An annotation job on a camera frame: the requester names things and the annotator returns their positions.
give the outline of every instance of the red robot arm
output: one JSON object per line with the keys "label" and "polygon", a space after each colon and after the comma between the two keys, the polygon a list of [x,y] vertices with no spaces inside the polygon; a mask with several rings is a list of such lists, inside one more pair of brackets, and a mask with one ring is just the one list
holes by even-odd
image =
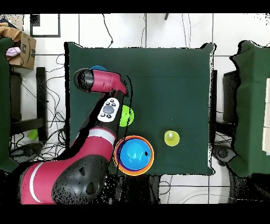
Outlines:
{"label": "red robot arm", "polygon": [[24,172],[21,204],[86,204],[102,190],[127,90],[119,74],[99,70],[79,70],[74,84],[105,94],[73,142],[73,157],[35,162]]}

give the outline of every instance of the blue bowl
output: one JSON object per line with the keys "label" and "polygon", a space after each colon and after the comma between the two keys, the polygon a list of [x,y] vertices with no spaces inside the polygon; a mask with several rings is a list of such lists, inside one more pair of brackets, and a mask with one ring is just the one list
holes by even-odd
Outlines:
{"label": "blue bowl", "polygon": [[151,159],[151,150],[147,143],[136,138],[123,142],[118,152],[120,164],[130,171],[143,169]]}
{"label": "blue bowl", "polygon": [[107,71],[107,69],[102,67],[102,66],[92,66],[90,69],[92,69],[92,70],[100,70],[100,71]]}

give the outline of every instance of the lime green ball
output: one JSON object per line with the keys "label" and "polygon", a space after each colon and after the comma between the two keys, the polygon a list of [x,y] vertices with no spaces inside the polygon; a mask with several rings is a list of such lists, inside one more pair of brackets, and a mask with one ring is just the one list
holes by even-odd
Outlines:
{"label": "lime green ball", "polygon": [[129,110],[128,106],[123,105],[122,115],[121,115],[119,126],[120,127],[126,127],[127,125],[130,125],[133,122],[133,120],[134,120],[134,112],[133,112],[133,110],[131,108]]}

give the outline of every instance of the dark green tablecloth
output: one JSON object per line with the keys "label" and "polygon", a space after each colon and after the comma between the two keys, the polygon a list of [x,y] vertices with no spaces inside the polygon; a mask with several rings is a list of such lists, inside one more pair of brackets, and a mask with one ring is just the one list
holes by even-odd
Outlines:
{"label": "dark green tablecloth", "polygon": [[8,154],[11,131],[11,94],[6,51],[13,45],[14,42],[10,38],[0,39],[0,169],[9,172],[18,166],[10,159]]}
{"label": "dark green tablecloth", "polygon": [[[69,43],[70,142],[100,94],[83,93],[73,83],[81,68],[99,65],[128,75],[132,82],[134,121],[128,135],[146,138],[155,160],[147,174],[212,174],[208,167],[209,59],[213,44],[203,49],[88,49]],[[175,130],[180,143],[165,144],[164,133]],[[125,128],[120,127],[119,137]],[[110,164],[111,173],[115,173]]]}
{"label": "dark green tablecloth", "polygon": [[234,149],[238,156],[229,165],[241,177],[251,173],[270,174],[270,156],[262,151],[266,79],[270,78],[270,48],[243,41],[239,53],[232,60],[239,71],[241,85],[236,95],[239,123]]}

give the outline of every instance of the orange bowl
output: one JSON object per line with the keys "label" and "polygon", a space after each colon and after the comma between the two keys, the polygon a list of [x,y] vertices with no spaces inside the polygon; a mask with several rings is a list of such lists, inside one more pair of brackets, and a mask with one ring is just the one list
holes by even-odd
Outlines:
{"label": "orange bowl", "polygon": [[[142,169],[140,170],[136,170],[136,171],[131,171],[131,170],[127,170],[125,167],[123,167],[119,162],[118,162],[118,159],[117,159],[117,151],[118,151],[118,148],[119,146],[124,142],[124,140],[129,140],[129,139],[139,139],[139,140],[142,140],[144,141],[150,151],[151,151],[151,158],[150,158],[150,161],[149,163]],[[113,153],[113,161],[114,161],[114,164],[116,165],[116,167],[119,168],[119,170],[121,170],[123,173],[125,173],[126,175],[130,175],[130,176],[138,176],[138,175],[142,175],[144,173],[146,173],[152,166],[153,162],[154,162],[154,151],[153,151],[153,147],[151,146],[151,144],[143,137],[141,136],[138,136],[138,135],[130,135],[130,136],[127,136],[126,138],[124,139],[121,139],[117,142],[116,146],[115,146],[115,149],[114,149],[114,153]]]}

